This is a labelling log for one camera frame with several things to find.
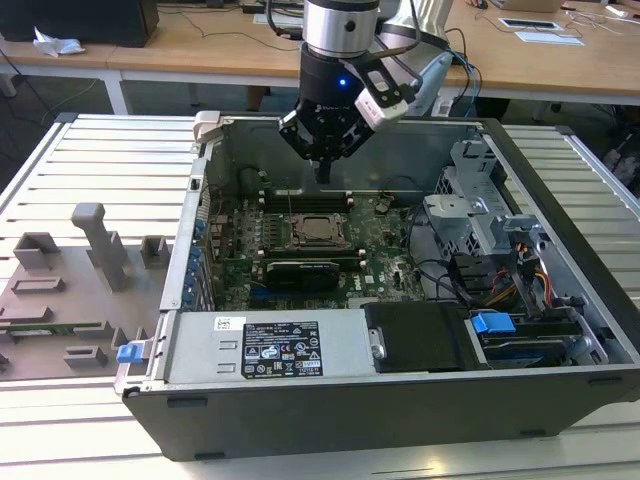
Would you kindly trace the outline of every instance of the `warning label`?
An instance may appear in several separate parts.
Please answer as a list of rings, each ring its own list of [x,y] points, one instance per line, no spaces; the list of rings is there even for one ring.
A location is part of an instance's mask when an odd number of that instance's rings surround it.
[[[244,378],[322,375],[318,322],[247,323],[242,349]]]

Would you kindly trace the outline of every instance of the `wooden table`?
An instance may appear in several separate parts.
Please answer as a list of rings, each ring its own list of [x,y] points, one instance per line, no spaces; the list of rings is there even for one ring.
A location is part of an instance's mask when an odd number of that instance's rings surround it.
[[[602,4],[569,4],[582,12],[613,16]],[[616,8],[632,11],[622,6]],[[622,35],[602,28],[570,25],[558,33],[582,37],[580,40],[585,44],[572,46],[525,43],[514,33],[499,31],[499,28],[517,31],[505,27],[499,18],[553,21],[563,28],[571,21],[564,10],[554,14],[509,12],[492,4],[487,10],[478,10],[454,0],[447,29],[458,27],[465,33],[469,59],[484,78],[482,96],[640,105],[640,25],[606,21],[606,27]],[[587,23],[584,18],[579,21]],[[449,33],[449,40],[452,48],[462,51],[458,32]],[[440,91],[440,101],[454,98],[465,79],[462,67],[452,67]]]
[[[581,11],[605,12],[601,4],[573,2],[573,6]],[[175,10],[160,8],[158,29],[145,48],[87,45],[83,54],[58,59],[37,53],[26,42],[0,42],[0,48],[27,75],[103,80],[117,114],[129,111],[122,80],[298,85],[296,44],[277,38],[266,25],[254,25],[252,15],[240,10],[162,13]],[[499,17],[552,20],[561,26],[570,21],[564,11],[507,12],[493,5],[479,10],[454,0],[447,28],[464,31],[469,58],[484,78],[482,96],[640,105],[640,25],[607,21],[607,27],[623,35],[577,25],[577,31],[565,33],[582,36],[585,46],[549,45],[525,43],[514,33],[499,31],[496,26],[509,30],[499,23]],[[462,50],[459,35],[451,32],[449,36],[452,48]],[[12,73],[1,58],[0,73]],[[462,67],[452,67],[434,111],[448,113],[447,105],[464,82]]]

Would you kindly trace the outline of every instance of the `yellow wire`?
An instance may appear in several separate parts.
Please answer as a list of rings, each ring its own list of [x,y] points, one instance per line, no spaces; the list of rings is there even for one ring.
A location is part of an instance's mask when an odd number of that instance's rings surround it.
[[[499,302],[501,300],[504,300],[506,297],[511,295],[515,291],[515,289],[516,289],[516,286],[515,285],[511,285],[509,288],[507,288],[504,292],[499,294],[497,297],[495,297],[494,299],[492,299],[489,302],[487,302],[487,306],[493,305],[494,303],[497,303],[497,302]]]

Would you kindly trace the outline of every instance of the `white label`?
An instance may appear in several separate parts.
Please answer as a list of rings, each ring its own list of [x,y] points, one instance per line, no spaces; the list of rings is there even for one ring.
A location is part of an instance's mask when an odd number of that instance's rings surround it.
[[[247,322],[247,317],[216,317],[213,325],[214,330],[242,330],[242,327]]]
[[[11,332],[12,337],[31,337],[37,335],[53,335],[49,330],[18,330]]]

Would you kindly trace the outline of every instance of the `motherboard chip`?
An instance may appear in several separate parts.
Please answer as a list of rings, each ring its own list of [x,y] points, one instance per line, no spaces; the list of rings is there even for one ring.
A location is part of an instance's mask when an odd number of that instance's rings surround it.
[[[294,215],[291,218],[292,249],[322,248],[325,251],[351,248],[343,229],[341,215]]]

